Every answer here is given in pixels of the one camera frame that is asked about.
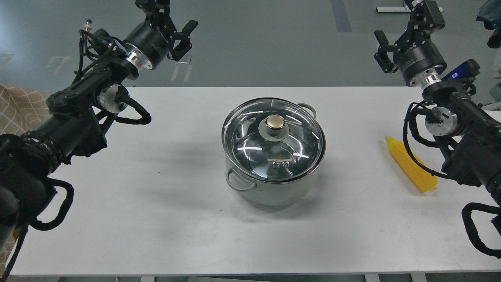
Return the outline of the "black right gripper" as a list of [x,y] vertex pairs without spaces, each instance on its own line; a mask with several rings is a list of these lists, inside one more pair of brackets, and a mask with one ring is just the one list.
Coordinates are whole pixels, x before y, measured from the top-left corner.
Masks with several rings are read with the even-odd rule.
[[[409,87],[417,86],[416,75],[435,69],[442,74],[446,62],[438,48],[431,41],[431,34],[445,27],[445,20],[435,0],[406,0],[411,14],[406,31],[396,41],[396,46],[389,45],[383,30],[375,30],[379,43],[374,59],[384,73],[395,73],[397,69]],[[394,53],[394,62],[388,57]]]

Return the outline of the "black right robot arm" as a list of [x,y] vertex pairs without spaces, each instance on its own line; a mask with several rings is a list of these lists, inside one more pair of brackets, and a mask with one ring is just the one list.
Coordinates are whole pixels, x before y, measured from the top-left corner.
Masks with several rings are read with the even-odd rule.
[[[406,31],[389,43],[381,30],[374,32],[379,43],[374,59],[385,73],[400,71],[408,87],[420,87],[423,100],[411,103],[403,126],[403,143],[413,162],[431,175],[458,184],[486,190],[496,206],[468,203],[461,215],[469,241],[485,255],[500,258],[500,250],[481,241],[471,218],[473,211],[494,215],[492,224],[500,231],[500,122],[472,100],[479,65],[469,59],[446,75],[446,62],[431,41],[431,34],[445,27],[434,0],[407,0],[410,18]],[[407,134],[415,141],[438,148],[444,156],[441,172],[421,164],[410,149]]]

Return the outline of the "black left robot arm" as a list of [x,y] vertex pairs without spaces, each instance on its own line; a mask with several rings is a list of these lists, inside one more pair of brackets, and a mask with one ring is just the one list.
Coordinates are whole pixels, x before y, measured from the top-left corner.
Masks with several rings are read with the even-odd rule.
[[198,21],[177,30],[170,1],[137,0],[145,19],[123,40],[104,29],[92,31],[88,20],[79,30],[79,67],[70,86],[50,95],[49,117],[21,136],[1,135],[1,246],[18,232],[5,270],[10,275],[32,227],[48,231],[59,226],[73,203],[74,188],[50,178],[73,156],[89,157],[107,147],[113,123],[147,125],[149,112],[130,97],[123,85],[142,69],[154,70],[163,59],[180,61],[192,48],[191,33]]

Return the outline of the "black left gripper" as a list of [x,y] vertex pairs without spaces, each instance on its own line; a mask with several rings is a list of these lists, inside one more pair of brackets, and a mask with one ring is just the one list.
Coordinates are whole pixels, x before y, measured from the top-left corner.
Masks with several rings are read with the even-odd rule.
[[136,0],[135,5],[146,17],[123,41],[127,61],[137,70],[154,70],[165,58],[179,62],[193,46],[190,34],[198,21],[190,20],[179,32],[170,17],[169,0]]

